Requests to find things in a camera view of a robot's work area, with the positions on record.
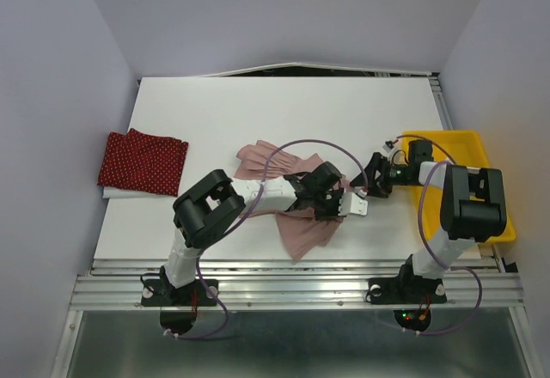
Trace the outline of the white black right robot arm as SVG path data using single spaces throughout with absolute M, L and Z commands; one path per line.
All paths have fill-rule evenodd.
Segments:
M 422 189 L 417 212 L 419 234 L 424 248 L 407 259 L 403 275 L 395 280 L 398 296 L 414 301 L 426 291 L 426 281 L 443 277 L 452 264 L 475 243 L 501 235 L 507 225 L 502 172 L 496 168 L 470 168 L 454 161 L 435 161 L 433 149 L 443 147 L 426 137 L 411 135 L 406 161 L 395 165 L 376 152 L 364 171 L 352 181 L 374 198 L 388 198 L 395 186 Z M 423 225 L 423 209 L 428 189 L 442 191 L 439 228 L 428 239 Z

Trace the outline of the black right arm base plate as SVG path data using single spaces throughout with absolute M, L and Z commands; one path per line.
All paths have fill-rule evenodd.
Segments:
M 447 296 L 441 279 L 415 277 L 411 281 L 397 277 L 372 277 L 367 280 L 365 300 L 374 305 L 444 304 Z

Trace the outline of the red polka dot skirt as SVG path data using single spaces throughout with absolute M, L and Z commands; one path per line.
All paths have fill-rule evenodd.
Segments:
M 111 132 L 97 185 L 175 197 L 178 195 L 189 143 L 149 135 L 131 128 Z

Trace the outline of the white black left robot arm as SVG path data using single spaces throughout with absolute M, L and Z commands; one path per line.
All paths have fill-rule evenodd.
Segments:
M 312 172 L 265 181 L 231 179 L 222 169 L 210 172 L 174 201 L 174 242 L 160 270 L 162 294 L 173 304 L 185 302 L 200 254 L 223 239 L 237 219 L 252 212 L 311 211 L 321 222 L 347 216 L 350 193 L 341 180 L 330 162 Z

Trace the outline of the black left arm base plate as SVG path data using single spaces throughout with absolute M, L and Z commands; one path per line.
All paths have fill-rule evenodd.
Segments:
M 140 304 L 146 308 L 215 307 L 217 304 L 204 285 L 195 279 L 190 284 L 174 289 L 158 278 L 144 280 Z

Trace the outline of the white skirt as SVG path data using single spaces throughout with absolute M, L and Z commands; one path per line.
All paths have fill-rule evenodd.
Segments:
M 103 187 L 102 197 L 104 199 L 126 199 L 126 198 L 171 198 L 171 195 L 155 194 L 132 190 L 118 189 L 110 186 Z

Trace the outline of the pink skirt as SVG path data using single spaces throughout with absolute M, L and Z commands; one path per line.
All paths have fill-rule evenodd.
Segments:
M 267 179 L 276 179 L 286 174 L 312 172 L 323 163 L 321 157 L 314 153 L 306 159 L 279 151 L 266 166 L 267 157 L 277 147 L 259 140 L 254 144 L 242 147 L 236 154 L 241 161 L 234 177 L 241 180 L 260 180 L 263 170 L 267 170 Z M 285 251 L 294 260 L 301 259 L 314 247 L 324 247 L 338 229 L 339 221 L 316 221 L 311 209 L 293 212 L 276 212 L 274 210 L 255 210 L 252 218 L 273 215 L 277 224 L 279 237 Z

